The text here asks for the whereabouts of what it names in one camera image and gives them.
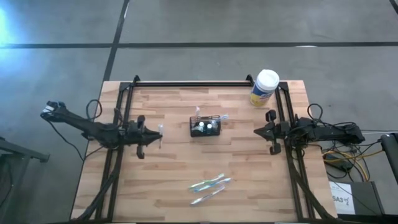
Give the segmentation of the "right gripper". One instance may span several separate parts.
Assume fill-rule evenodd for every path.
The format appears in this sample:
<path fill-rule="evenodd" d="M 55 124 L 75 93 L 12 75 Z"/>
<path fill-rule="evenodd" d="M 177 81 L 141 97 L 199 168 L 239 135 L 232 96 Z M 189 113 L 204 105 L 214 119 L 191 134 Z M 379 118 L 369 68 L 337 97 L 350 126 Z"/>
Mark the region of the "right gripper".
<path fill-rule="evenodd" d="M 277 142 L 277 139 L 285 139 L 286 135 L 290 131 L 290 125 L 287 121 L 281 121 L 276 124 L 274 122 L 276 118 L 276 111 L 269 110 L 266 113 L 266 121 L 268 123 L 265 126 L 254 130 L 255 134 L 272 143 L 272 146 L 270 147 L 271 155 L 276 155 L 281 152 L 281 145 Z"/>

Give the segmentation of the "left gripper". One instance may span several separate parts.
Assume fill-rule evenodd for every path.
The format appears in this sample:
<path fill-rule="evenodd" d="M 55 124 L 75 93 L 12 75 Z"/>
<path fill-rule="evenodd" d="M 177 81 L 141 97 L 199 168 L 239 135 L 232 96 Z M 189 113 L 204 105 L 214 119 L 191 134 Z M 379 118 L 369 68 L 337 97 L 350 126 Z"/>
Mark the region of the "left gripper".
<path fill-rule="evenodd" d="M 142 134 L 144 132 L 145 135 L 148 135 L 144 138 L 144 144 L 145 145 L 149 145 L 151 143 L 153 143 L 156 140 L 162 139 L 162 133 L 159 131 L 153 131 L 150 130 L 147 127 L 144 127 L 144 121 L 145 121 L 145 116 L 144 115 L 139 115 L 137 117 L 137 120 L 130 120 L 127 123 L 127 127 L 126 127 L 126 132 L 125 132 L 125 143 L 127 145 L 132 145 L 132 144 L 136 144 L 137 148 L 136 148 L 136 154 L 137 157 L 139 159 L 144 159 L 145 155 L 142 149 L 142 145 L 143 145 L 143 137 Z"/>

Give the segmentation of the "blue handled toothbrush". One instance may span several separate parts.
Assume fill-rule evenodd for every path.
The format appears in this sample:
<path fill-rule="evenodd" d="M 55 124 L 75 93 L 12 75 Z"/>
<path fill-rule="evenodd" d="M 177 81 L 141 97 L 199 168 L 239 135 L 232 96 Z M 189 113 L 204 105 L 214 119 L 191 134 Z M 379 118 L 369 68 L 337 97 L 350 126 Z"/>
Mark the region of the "blue handled toothbrush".
<path fill-rule="evenodd" d="M 219 125 L 222 120 L 226 120 L 228 118 L 229 118 L 229 116 L 227 114 L 224 114 L 224 115 L 221 115 L 221 116 L 218 115 L 218 116 L 216 116 L 216 118 L 212 119 L 211 123 L 213 125 L 216 125 L 216 124 Z"/>
<path fill-rule="evenodd" d="M 219 180 L 219 181 L 217 181 L 217 182 L 214 182 L 214 183 L 205 185 L 205 186 L 203 186 L 203 187 L 195 188 L 193 191 L 194 191 L 194 192 L 201 192 L 201 191 L 204 191 L 204 190 L 206 190 L 206 189 L 212 188 L 212 187 L 214 187 L 214 186 L 216 186 L 216 185 L 221 185 L 221 184 L 228 183 L 228 182 L 231 181 L 231 179 L 232 179 L 232 178 L 230 178 L 230 177 L 229 177 L 229 178 L 225 178 L 225 179 Z"/>

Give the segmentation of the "green handled toothbrush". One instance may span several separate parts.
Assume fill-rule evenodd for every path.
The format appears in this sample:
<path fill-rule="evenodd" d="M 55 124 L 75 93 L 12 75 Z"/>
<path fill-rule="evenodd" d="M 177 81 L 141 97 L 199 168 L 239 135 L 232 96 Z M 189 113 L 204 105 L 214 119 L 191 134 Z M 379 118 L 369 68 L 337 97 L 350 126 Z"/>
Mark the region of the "green handled toothbrush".
<path fill-rule="evenodd" d="M 219 174 L 218 176 L 216 176 L 216 177 L 213 178 L 213 179 L 204 180 L 204 181 L 199 182 L 199 183 L 197 183 L 197 184 L 193 184 L 193 185 L 191 185 L 188 189 L 189 189 L 189 190 L 193 190 L 193 189 L 195 189 L 195 188 L 197 188 L 197 187 L 199 187 L 199 186 L 202 186 L 202 185 L 205 185 L 205 184 L 211 184 L 211 183 L 213 183 L 213 182 L 216 182 L 217 180 L 220 180 L 220 179 L 223 178 L 223 177 L 224 177 L 224 174 Z"/>

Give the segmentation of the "Lysol wipes canister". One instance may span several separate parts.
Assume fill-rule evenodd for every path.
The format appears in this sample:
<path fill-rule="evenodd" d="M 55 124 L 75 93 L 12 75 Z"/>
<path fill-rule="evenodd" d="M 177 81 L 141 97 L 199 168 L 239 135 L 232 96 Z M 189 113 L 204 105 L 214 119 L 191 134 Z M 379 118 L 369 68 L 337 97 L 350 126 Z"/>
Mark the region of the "Lysol wipes canister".
<path fill-rule="evenodd" d="M 254 106 L 264 106 L 279 86 L 279 75 L 269 69 L 259 72 L 250 94 L 250 102 Z"/>

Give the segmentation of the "black power brick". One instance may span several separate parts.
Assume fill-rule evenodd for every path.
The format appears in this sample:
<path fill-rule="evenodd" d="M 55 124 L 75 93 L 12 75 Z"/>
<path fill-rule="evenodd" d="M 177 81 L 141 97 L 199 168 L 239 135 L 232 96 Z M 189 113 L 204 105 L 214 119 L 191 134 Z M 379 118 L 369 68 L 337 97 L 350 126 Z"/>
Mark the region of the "black power brick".
<path fill-rule="evenodd" d="M 350 163 L 350 161 L 340 159 L 333 154 L 326 154 L 323 156 L 323 159 L 326 165 L 341 171 L 350 171 L 353 168 L 353 165 Z"/>

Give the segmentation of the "white paper label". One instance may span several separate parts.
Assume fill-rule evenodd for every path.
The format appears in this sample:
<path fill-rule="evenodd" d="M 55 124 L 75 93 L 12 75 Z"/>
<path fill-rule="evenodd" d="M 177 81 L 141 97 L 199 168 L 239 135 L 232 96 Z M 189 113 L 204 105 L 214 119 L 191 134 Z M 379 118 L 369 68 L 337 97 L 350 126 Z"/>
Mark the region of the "white paper label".
<path fill-rule="evenodd" d="M 337 214 L 354 215 L 355 208 L 350 184 L 329 181 Z"/>

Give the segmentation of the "black equipment box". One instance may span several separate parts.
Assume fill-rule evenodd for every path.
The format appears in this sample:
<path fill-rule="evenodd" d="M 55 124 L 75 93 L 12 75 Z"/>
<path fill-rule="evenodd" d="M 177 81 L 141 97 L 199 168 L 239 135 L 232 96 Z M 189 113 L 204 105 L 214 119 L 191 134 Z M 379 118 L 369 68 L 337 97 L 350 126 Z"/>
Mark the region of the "black equipment box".
<path fill-rule="evenodd" d="M 364 216 L 382 215 L 384 209 L 377 192 L 376 186 L 372 182 L 339 182 L 350 184 L 355 214 Z"/>

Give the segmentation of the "black equipment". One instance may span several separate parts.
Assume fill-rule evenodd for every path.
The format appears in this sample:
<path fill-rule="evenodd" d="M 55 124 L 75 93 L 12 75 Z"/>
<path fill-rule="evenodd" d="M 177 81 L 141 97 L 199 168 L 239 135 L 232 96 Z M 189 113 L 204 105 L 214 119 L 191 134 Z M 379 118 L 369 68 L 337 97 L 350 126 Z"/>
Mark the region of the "black equipment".
<path fill-rule="evenodd" d="M 382 150 L 385 152 L 390 167 L 398 184 L 398 133 L 381 136 Z"/>

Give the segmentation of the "grey metal stand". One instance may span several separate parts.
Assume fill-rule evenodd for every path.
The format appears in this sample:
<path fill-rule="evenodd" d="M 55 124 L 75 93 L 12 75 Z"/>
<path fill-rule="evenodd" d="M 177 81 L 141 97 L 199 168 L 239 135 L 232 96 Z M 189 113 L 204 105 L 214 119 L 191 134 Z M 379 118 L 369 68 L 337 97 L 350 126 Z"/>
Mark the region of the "grey metal stand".
<path fill-rule="evenodd" d="M 12 222 L 17 193 L 31 159 L 48 162 L 50 155 L 11 143 L 0 137 L 0 224 Z"/>

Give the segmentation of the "black aluminium table frame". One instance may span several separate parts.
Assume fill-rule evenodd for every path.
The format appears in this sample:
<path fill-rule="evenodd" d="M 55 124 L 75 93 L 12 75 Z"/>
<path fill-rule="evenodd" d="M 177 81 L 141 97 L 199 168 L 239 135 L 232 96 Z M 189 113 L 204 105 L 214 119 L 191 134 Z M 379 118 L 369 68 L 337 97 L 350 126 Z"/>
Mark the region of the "black aluminium table frame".
<path fill-rule="evenodd" d="M 254 133 L 265 124 L 266 108 L 249 102 L 248 81 L 228 82 L 129 82 L 103 84 L 103 111 L 98 121 L 114 120 L 114 108 L 131 105 L 131 119 L 146 117 L 146 126 L 164 126 L 159 141 L 144 148 L 144 159 L 136 147 L 106 152 L 90 142 L 70 215 L 78 218 L 98 193 L 103 177 L 115 164 L 121 168 L 118 183 L 106 193 L 92 222 L 125 223 L 209 223 L 209 222 L 294 222 L 296 206 L 306 209 L 303 195 L 292 195 L 286 155 L 269 153 L 270 143 Z M 190 136 L 190 117 L 224 115 L 219 136 Z M 224 174 L 230 182 L 201 192 L 188 188 Z M 225 189 L 202 203 L 195 199 L 220 187 Z"/>

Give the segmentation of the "purple handled wrapped toothbrush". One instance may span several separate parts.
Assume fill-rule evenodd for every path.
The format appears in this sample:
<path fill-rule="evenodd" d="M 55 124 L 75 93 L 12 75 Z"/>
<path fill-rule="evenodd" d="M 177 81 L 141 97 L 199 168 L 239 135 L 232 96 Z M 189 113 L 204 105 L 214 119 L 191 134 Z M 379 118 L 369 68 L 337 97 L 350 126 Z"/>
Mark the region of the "purple handled wrapped toothbrush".
<path fill-rule="evenodd" d="M 211 198 L 211 197 L 215 196 L 216 194 L 220 193 L 220 192 L 223 191 L 224 189 L 225 189 L 225 186 L 222 186 L 222 187 L 220 187 L 219 189 L 217 189 L 216 191 L 214 191 L 214 192 L 212 192 L 212 193 L 210 193 L 210 194 L 208 194 L 208 195 L 205 195 L 205 196 L 203 196 L 203 197 L 200 197 L 200 198 L 198 198 L 198 199 L 195 199 L 194 201 L 192 201 L 192 202 L 190 203 L 190 205 L 191 205 L 191 206 L 194 206 L 194 205 L 197 205 L 197 204 L 199 204 L 199 203 L 202 203 L 202 202 L 204 202 L 205 200 L 208 200 L 209 198 Z"/>

